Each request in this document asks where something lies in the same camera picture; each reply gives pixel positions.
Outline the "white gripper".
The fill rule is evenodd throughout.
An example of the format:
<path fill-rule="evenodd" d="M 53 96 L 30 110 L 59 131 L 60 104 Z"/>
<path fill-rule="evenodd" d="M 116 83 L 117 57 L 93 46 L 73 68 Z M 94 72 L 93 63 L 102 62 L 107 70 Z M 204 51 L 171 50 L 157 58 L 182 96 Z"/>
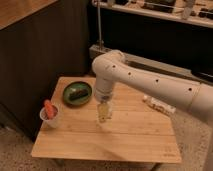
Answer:
<path fill-rule="evenodd" d="M 107 119 L 111 118 L 112 111 L 110 105 L 102 102 L 110 101 L 112 96 L 113 94 L 111 92 L 101 92 L 98 89 L 94 91 L 95 99 L 100 102 L 100 104 L 97 106 L 98 119 L 100 122 L 105 122 Z"/>

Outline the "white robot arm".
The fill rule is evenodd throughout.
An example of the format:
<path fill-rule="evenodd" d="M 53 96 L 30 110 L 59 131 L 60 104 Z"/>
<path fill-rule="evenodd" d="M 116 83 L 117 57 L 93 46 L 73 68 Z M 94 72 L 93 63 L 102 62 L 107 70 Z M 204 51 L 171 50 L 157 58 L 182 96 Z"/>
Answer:
<path fill-rule="evenodd" d="M 99 102 L 110 101 L 119 82 L 213 125 L 212 85 L 136 69 L 126 64 L 126 57 L 119 50 L 97 56 L 92 69 L 96 74 L 94 96 Z"/>

